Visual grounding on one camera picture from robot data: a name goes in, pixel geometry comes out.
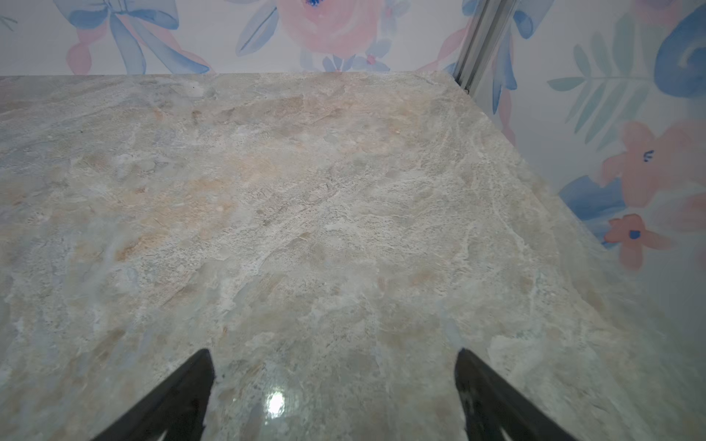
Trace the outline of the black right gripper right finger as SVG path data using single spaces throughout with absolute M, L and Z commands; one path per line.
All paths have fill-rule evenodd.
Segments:
M 467 348 L 457 355 L 454 380 L 468 439 L 575 441 Z

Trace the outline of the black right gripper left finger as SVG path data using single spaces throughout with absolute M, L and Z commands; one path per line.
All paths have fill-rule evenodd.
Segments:
M 214 382 L 211 352 L 200 349 L 94 439 L 200 441 Z

